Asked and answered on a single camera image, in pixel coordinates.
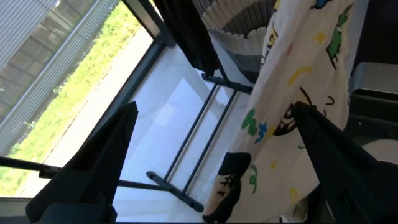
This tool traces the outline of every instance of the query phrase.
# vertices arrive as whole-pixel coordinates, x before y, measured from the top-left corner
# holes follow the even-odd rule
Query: grass
[[[37,122],[29,124],[29,134],[20,144],[12,147],[8,157],[42,162],[78,114],[89,92],[106,75],[118,52],[140,26],[129,9],[120,2],[106,18],[86,57],[63,85],[54,90],[57,96]],[[0,167],[0,195],[15,195],[26,180],[27,173]]]

